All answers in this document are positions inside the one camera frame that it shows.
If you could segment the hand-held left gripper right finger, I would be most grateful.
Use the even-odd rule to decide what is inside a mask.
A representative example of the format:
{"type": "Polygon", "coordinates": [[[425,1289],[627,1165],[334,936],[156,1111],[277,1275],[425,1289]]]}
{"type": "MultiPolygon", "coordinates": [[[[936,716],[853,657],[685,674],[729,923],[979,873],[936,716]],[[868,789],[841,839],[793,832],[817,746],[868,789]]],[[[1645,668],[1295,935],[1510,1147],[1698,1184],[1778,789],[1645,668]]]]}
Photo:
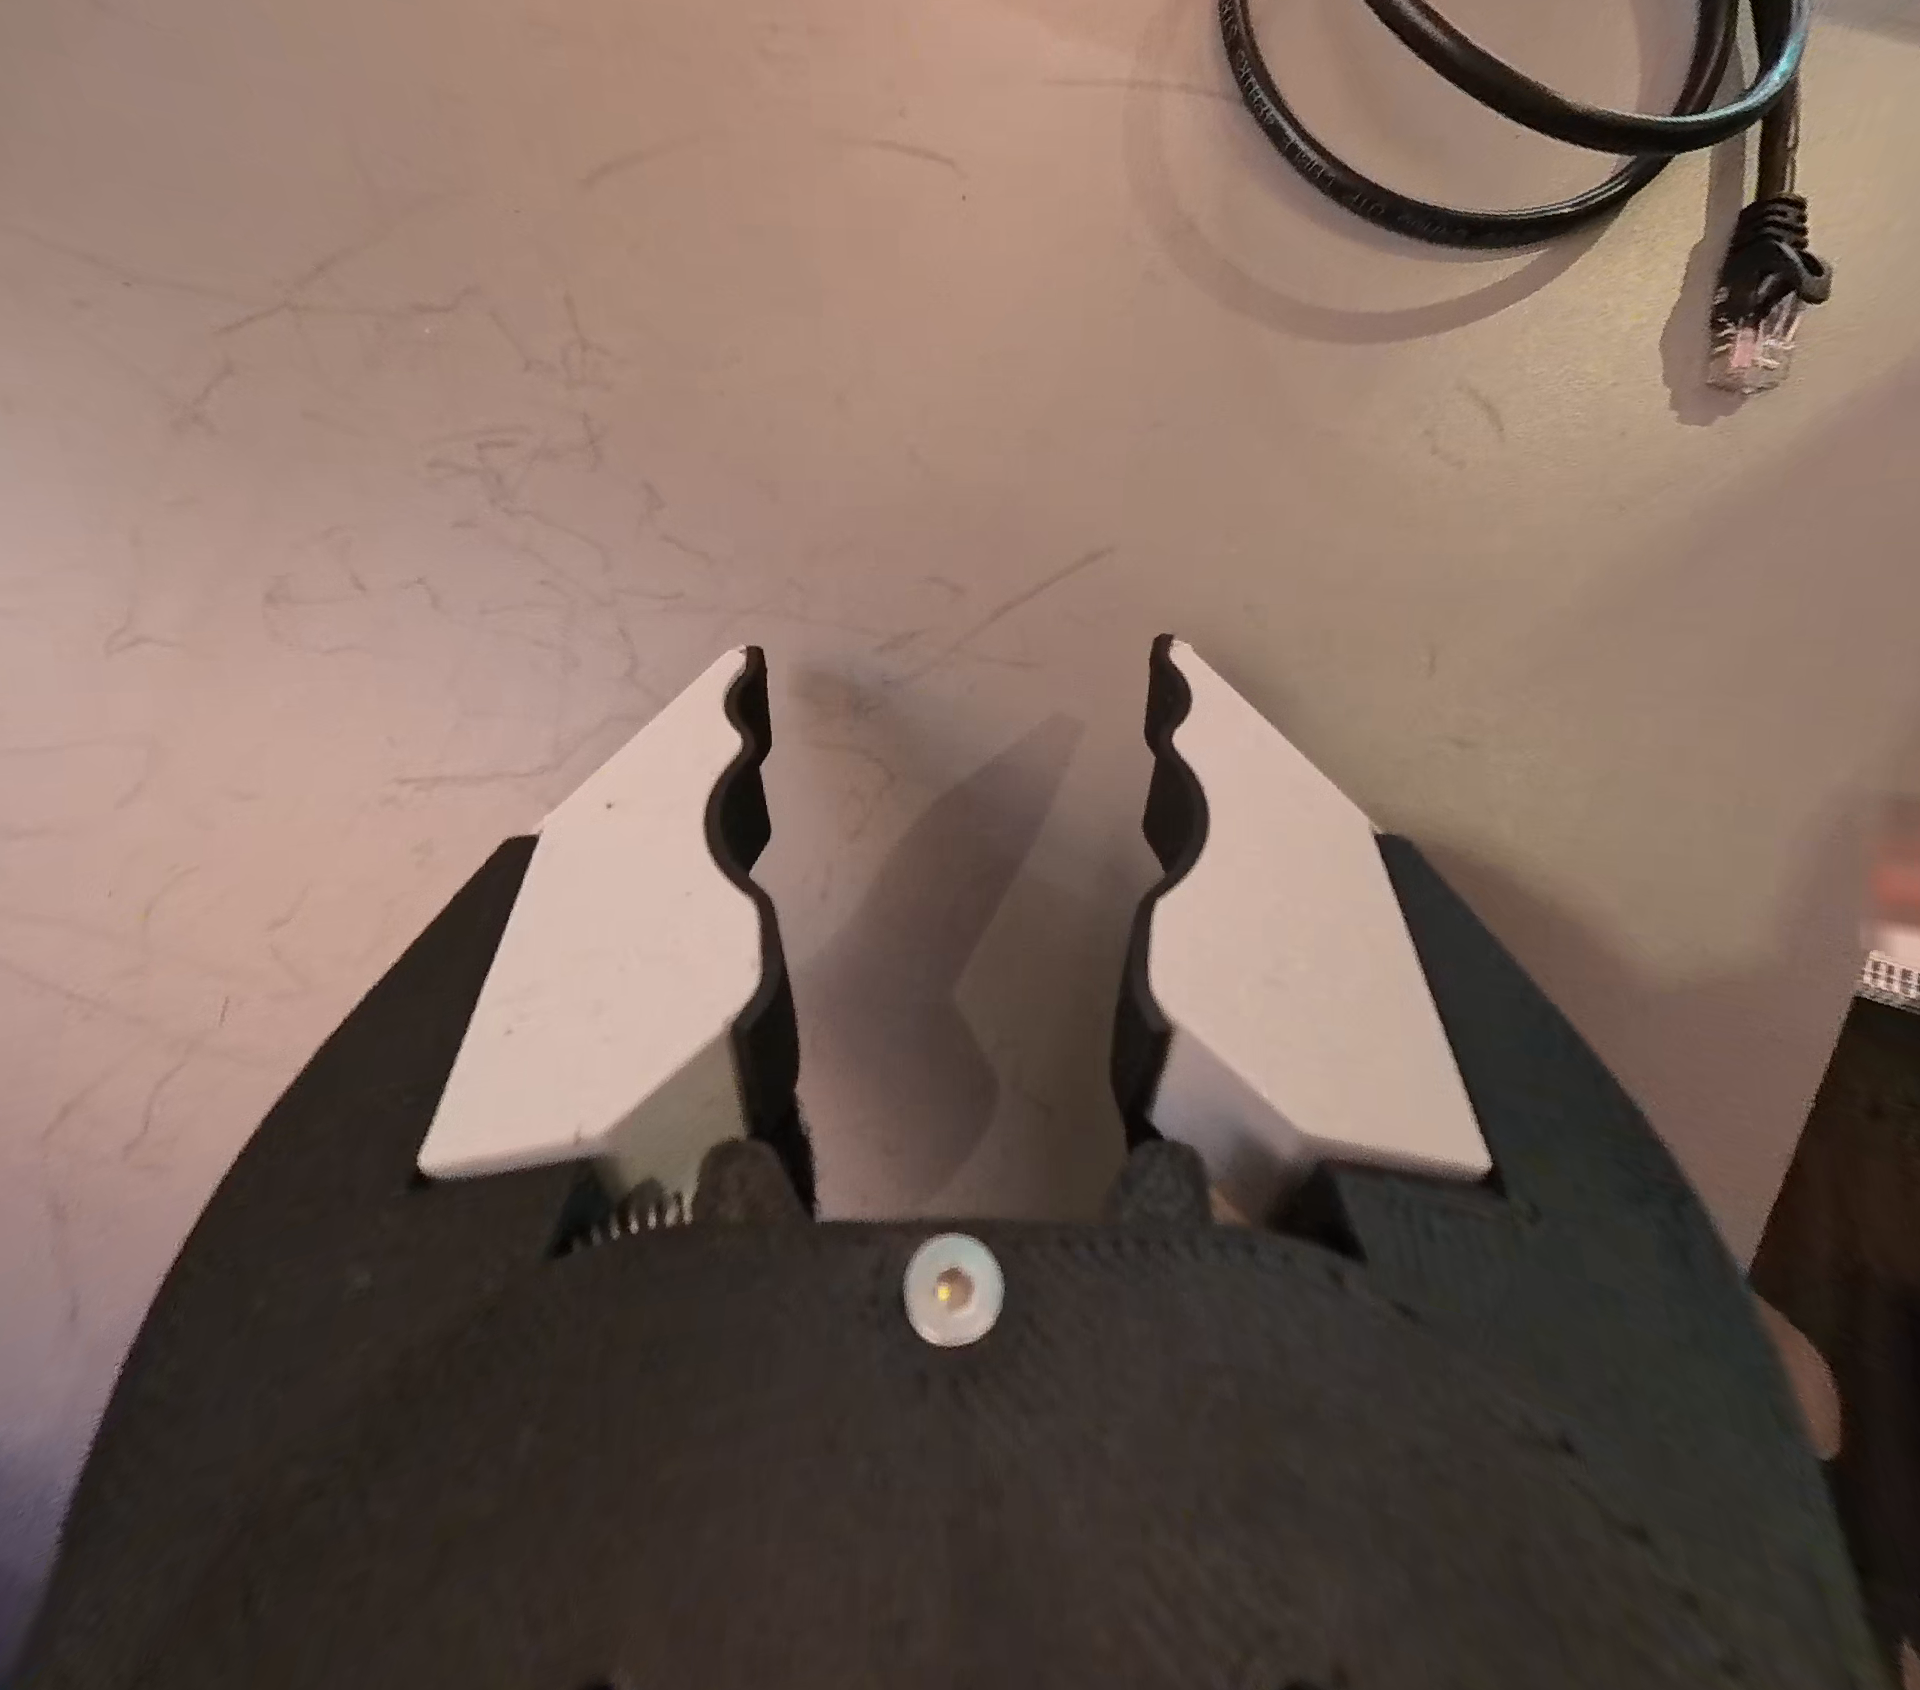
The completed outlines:
{"type": "Polygon", "coordinates": [[[1112,1088],[1234,1222],[1350,1166],[1484,1186],[1494,1158],[1380,828],[1185,641],[1147,655],[1141,834],[1112,1088]]]}

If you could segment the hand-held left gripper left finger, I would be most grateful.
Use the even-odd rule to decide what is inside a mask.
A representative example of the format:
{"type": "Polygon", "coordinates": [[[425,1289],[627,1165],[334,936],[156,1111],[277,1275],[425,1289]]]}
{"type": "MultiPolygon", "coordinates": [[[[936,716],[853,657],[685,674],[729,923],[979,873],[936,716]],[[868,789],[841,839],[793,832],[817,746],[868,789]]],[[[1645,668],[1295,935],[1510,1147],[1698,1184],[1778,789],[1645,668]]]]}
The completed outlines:
{"type": "Polygon", "coordinates": [[[801,1041],[778,913],[771,706],[733,646],[543,816],[435,1112],[433,1184],[585,1165],[611,1205],[696,1208],[748,1145],[817,1212],[801,1041]]]}

